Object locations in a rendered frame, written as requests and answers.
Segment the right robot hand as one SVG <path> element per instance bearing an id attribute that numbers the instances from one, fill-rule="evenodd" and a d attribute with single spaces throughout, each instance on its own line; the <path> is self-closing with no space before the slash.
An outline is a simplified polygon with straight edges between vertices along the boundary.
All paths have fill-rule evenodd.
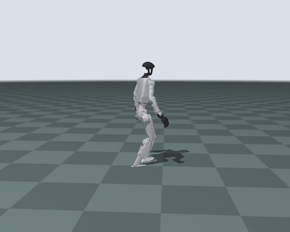
<path id="1" fill-rule="evenodd" d="M 157 116 L 159 118 L 161 118 L 163 124 L 164 124 L 164 128 L 167 127 L 169 125 L 169 122 L 168 122 L 168 118 L 164 117 L 163 114 L 160 116 L 159 114 L 157 114 Z"/>

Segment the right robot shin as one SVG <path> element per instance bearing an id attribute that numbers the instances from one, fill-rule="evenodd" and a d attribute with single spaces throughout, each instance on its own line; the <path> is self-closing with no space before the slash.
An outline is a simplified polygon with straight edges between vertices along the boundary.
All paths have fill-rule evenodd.
<path id="1" fill-rule="evenodd" d="M 146 154 L 150 150 L 151 146 L 152 144 L 150 141 L 145 141 L 145 144 L 140 147 L 138 156 L 134 162 L 134 167 L 138 166 L 138 164 L 142 161 L 142 159 L 146 156 Z"/>

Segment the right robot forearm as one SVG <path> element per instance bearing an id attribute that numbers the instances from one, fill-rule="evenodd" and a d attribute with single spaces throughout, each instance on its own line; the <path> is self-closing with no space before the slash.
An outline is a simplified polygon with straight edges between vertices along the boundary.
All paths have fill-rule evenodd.
<path id="1" fill-rule="evenodd" d="M 157 101 L 156 101 L 156 98 L 155 97 L 152 97 L 152 107 L 153 107 L 153 109 L 154 109 L 154 112 L 156 113 L 156 115 L 157 114 L 159 114 L 160 116 L 162 115 L 162 112 L 160 111 L 160 109 L 159 109 L 159 107 L 158 107 L 158 105 L 157 105 Z"/>

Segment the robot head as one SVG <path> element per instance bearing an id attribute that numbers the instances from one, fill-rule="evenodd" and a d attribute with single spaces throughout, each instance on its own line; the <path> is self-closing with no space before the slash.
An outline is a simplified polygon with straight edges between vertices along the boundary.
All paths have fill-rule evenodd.
<path id="1" fill-rule="evenodd" d="M 152 74 L 153 72 L 153 68 L 155 67 L 155 65 L 151 62 L 145 62 L 142 67 L 145 67 L 148 70 L 148 73 L 144 73 L 144 75 L 141 78 L 147 78 L 149 75 Z M 149 71 L 149 69 L 151 69 L 151 73 Z"/>

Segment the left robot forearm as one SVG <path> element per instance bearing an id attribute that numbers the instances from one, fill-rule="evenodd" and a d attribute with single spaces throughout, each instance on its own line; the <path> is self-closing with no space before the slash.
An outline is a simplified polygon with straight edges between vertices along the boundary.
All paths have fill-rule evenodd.
<path id="1" fill-rule="evenodd" d="M 134 100 L 134 105 L 136 107 L 136 109 L 138 108 L 139 106 L 139 102 L 136 100 L 136 98 L 133 96 L 133 100 Z"/>

